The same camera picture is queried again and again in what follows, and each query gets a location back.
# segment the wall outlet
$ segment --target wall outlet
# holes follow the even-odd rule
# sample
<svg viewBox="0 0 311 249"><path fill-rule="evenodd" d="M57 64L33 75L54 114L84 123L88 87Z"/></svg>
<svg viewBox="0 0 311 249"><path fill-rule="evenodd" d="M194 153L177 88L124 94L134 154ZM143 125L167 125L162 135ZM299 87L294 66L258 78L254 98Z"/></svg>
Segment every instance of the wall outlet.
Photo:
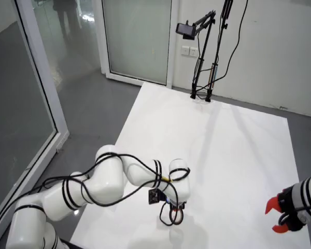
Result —
<svg viewBox="0 0 311 249"><path fill-rule="evenodd" d="M199 53L198 48L190 47L190 52L189 52L190 56L198 57L198 53Z"/></svg>
<svg viewBox="0 0 311 249"><path fill-rule="evenodd" d="M181 48L181 54L185 56L189 56L190 47L189 46L182 46Z"/></svg>

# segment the metal stand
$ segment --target metal stand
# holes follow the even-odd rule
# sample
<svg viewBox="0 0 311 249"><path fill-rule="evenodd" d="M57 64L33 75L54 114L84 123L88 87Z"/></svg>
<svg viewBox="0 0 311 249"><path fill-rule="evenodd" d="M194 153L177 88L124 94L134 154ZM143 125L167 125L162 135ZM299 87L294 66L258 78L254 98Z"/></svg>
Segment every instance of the metal stand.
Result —
<svg viewBox="0 0 311 249"><path fill-rule="evenodd" d="M177 27L176 27L176 33L183 35L183 39L189 39L189 40L195 40L196 35L201 30L206 29L208 27L202 56L200 58L198 58L198 60L197 60L196 68L195 68L194 75L193 75L192 91L191 91L191 95L190 95L190 98L192 98L192 99L196 98L196 94L197 94L196 87L197 87L199 75L201 74L201 70L202 70L203 63L204 63L204 55L205 55L205 51L206 51L206 46L207 46L209 34L211 32L212 24L216 23L216 20L214 19L215 15L216 15L216 12L214 10L212 10L207 15L205 15L204 17L200 18L198 21L193 23L192 26L190 26L188 24L188 21L187 21L185 24L178 23Z"/></svg>
<svg viewBox="0 0 311 249"><path fill-rule="evenodd" d="M220 49L220 44L221 44L221 39L222 39L222 33L224 29L227 29L228 24L225 23L226 20L229 17L230 10L233 5L233 0L225 0L222 13L221 13L221 19L222 19L222 25L221 25L221 30L219 34L219 39L218 39L218 46L217 46L217 52L216 52L216 57L214 59L214 63L212 64L212 69L210 72L210 77L208 80L208 88L207 88L207 96L205 98L205 101L211 102L211 96L214 88L214 83L215 83L215 77L218 69L218 56L219 56L219 49Z"/></svg>
<svg viewBox="0 0 311 249"><path fill-rule="evenodd" d="M203 48L202 56L200 58L198 58L197 73L195 71L194 79L192 81L192 91L191 91L191 95L190 95L190 98L192 98L192 99L196 99L196 94L197 94L196 87L197 87L197 83L198 83L198 80L199 80L199 75L201 74L201 70L203 68L204 55L205 55L205 51L206 51L206 46L207 46L207 43L208 43L209 34L211 32L212 24L214 24L215 22L216 22L216 20L214 19L214 16L213 16L213 18L211 20L209 20L207 23L205 23L205 27L208 26L208 30L207 30L207 35L206 35L206 39L205 39L205 43L204 43L204 48Z"/></svg>

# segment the tripod stand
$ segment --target tripod stand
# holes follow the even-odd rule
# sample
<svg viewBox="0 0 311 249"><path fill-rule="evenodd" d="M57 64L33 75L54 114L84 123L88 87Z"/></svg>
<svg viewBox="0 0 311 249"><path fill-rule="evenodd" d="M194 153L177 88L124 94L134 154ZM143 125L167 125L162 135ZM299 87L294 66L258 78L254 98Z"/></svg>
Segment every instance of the tripod stand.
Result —
<svg viewBox="0 0 311 249"><path fill-rule="evenodd" d="M205 101L211 102L211 96L214 88L214 83L215 83L215 78L217 75L217 69L218 69L218 58L219 58L219 50L220 50L220 44L221 44L221 39L222 39L222 33L224 29L227 29L228 24L226 23L226 20L229 17L230 10L233 5L233 0L225 0L222 13L221 13L221 19L222 19L222 25L221 25L221 30L219 33L219 38L218 38L218 46L217 46L217 52L216 52L216 57L214 59L214 63L212 64L209 80L208 80L208 88L207 88L207 96L205 98Z"/></svg>

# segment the glass door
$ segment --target glass door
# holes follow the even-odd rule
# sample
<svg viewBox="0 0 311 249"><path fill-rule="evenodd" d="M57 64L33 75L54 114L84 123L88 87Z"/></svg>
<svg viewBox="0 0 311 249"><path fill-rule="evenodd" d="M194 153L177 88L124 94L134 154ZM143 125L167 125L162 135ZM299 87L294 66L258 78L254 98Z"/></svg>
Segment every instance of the glass door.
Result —
<svg viewBox="0 0 311 249"><path fill-rule="evenodd" d="M68 136L27 2L0 0L0 215L33 187ZM0 237L10 219L3 217Z"/></svg>
<svg viewBox="0 0 311 249"><path fill-rule="evenodd" d="M172 87L178 0L94 1L107 78Z"/></svg>

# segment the wire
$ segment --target wire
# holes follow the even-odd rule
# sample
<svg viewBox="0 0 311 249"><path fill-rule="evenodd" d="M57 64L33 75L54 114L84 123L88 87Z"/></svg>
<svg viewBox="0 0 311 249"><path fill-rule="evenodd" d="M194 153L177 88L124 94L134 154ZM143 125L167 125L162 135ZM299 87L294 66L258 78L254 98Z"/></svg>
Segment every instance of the wire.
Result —
<svg viewBox="0 0 311 249"><path fill-rule="evenodd" d="M298 207L298 208L294 209L292 212L285 212L285 213L281 214L279 221L278 221L279 226L282 226L283 224L286 223L286 219L288 218L288 216L290 214L294 214L294 213L297 213L297 212L303 211L303 210L311 210L311 206Z"/></svg>
<svg viewBox="0 0 311 249"><path fill-rule="evenodd" d="M198 59L199 59L201 57L201 48L200 48L200 44L199 44L199 33L197 35L197 40L198 40L198 53L199 53Z"/></svg>
<svg viewBox="0 0 311 249"><path fill-rule="evenodd" d="M218 45L217 46L219 46L220 32L221 32L221 15L220 15L220 18L219 18L219 34L218 34ZM217 64L218 63L219 63L219 53L217 55Z"/></svg>
<svg viewBox="0 0 311 249"><path fill-rule="evenodd" d="M84 181L81 181L79 179L76 179L76 177L79 177L79 176L84 176L84 175L87 175L88 176L88 173L91 172L96 166L98 166L100 163L102 163L103 161L109 159L109 158L113 158L113 157L118 157L120 158L120 160L122 161L122 158L123 156L127 156L127 157L131 157L131 158L134 158L135 160L137 160L140 164L142 164L146 169L148 169L149 171L151 171L152 173L154 173L155 175L157 175L159 177L159 180L149 180L143 184L141 184L138 188L136 188L134 191L132 191L131 193L129 193L128 195L122 197L121 199L115 201L115 202L112 202L112 203L108 203L108 204L104 204L104 203L100 203L100 202L97 202L89 193L89 190L87 189ZM145 163L143 163L139 158L133 156L133 155L130 155L130 154L117 154L117 153L103 153L101 154L97 159L96 159L96 163L90 167L88 170L86 170L84 173L81 173L81 174L76 174L76 175L73 175L73 176L55 176L55 177L49 177L47 179L45 179L43 181L43 183L38 186L38 187L34 187L33 189L31 189L30 191L18 196L17 198L15 198L9 205L7 205L0 213L0 222L2 220L2 218L4 217L4 215L8 212L8 210L12 207L12 205L14 205L18 200L20 200L21 198L31 194L32 192L36 191L37 192L40 192L42 188L46 188L48 189L48 185L52 184L52 183L55 183L55 182L58 182L58 181L73 181L73 182L77 182L81 185L82 188L84 188L86 194L88 195L89 199L96 205L98 206L103 206L103 207L106 207L106 206L112 206L112 205L115 205L115 204L118 204L120 203L121 201L124 201L125 199L129 198L130 196L134 195L135 193L137 193L140 189L142 189L144 186L146 186L147 184L150 184L150 183L154 183L154 181L160 181L160 182L165 182L167 183L167 186L171 186L174 190L174 193L175 193L175 198L176 198L176 209L178 209L178 194L177 194L177 190L175 188L175 186L173 185L172 182L175 182L175 181L180 181L182 179L184 179L185 177L187 177L190 173L190 169L188 169L186 171L186 173L180 177L180 178L176 178L176 179L170 179L169 178L166 178L166 177L163 177L161 174L157 173L156 171L154 171L153 169L151 169L150 167L148 167ZM160 220L161 222L166 225L166 226L172 226L174 223L175 223L175 220L176 220L176 217L177 217L177 212L175 214L175 217L174 217L174 220L171 222L171 223L166 223L164 222L162 219L161 219L161 214L162 214L162 210L163 208L161 209L161 213L160 213Z"/></svg>
<svg viewBox="0 0 311 249"><path fill-rule="evenodd" d="M228 73L228 69L229 69L230 62L231 62L231 60L232 60L232 58L233 58L233 55L234 55L234 53L235 53L235 51L236 51L236 49L237 49L237 47L238 47L239 39L240 39L240 37L241 37L241 28L242 28L242 23L243 23L243 19L244 19L244 16L245 16L245 12L246 12L247 7L248 7L248 2L249 2L249 0L247 0L246 3L245 3L244 12L243 12L243 15L242 15L242 18L241 18L241 22L240 22L240 24L239 24L239 29L238 29L238 40L237 40L237 44L236 44L236 46L235 46L235 48L234 48L232 54L230 55L230 58L229 58L229 61L228 61L228 65L227 65L226 72L225 72L225 74L224 74L223 76L221 76L220 78L216 79L214 82L216 82L216 81L218 81L218 80L221 80L221 79L225 78L225 76L226 76L227 73Z"/></svg>

